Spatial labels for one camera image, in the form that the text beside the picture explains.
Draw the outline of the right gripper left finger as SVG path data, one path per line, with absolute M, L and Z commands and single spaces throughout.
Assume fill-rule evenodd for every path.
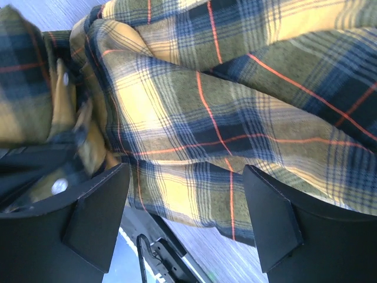
M 109 271 L 130 182 L 119 164 L 1 214 L 2 282 L 101 282 Z

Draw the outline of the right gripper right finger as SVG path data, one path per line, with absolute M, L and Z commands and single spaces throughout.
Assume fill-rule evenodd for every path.
M 244 192 L 270 282 L 375 282 L 376 217 L 331 205 L 254 166 Z

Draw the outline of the yellow plaid long sleeve shirt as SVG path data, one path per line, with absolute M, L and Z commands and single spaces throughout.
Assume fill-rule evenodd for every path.
M 253 240 L 252 165 L 376 215 L 375 1 L 109 1 L 68 31 L 1 8 L 1 199 L 119 164 L 126 204 Z

